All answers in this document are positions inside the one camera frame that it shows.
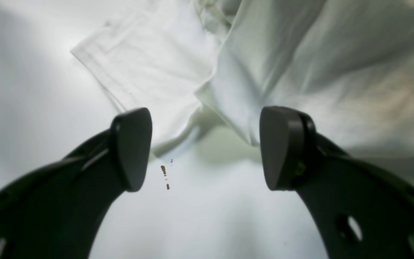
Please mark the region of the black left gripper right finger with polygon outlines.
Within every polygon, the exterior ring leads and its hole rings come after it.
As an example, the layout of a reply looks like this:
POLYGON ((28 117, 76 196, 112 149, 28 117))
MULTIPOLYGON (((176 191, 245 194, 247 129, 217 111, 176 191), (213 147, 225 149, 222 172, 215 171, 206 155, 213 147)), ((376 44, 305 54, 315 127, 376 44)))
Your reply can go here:
POLYGON ((259 119, 264 178, 295 191, 331 259, 414 259, 414 187, 350 157, 298 110, 268 106, 259 119))

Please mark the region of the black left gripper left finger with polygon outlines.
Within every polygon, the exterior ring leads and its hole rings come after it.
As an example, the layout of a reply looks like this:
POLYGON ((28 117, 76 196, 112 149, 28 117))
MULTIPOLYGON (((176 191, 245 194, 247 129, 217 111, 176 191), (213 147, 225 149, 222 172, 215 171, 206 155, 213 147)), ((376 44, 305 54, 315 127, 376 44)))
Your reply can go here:
POLYGON ((141 189, 151 138, 149 110, 130 110, 60 161, 2 188, 0 259, 87 259, 112 203, 141 189))

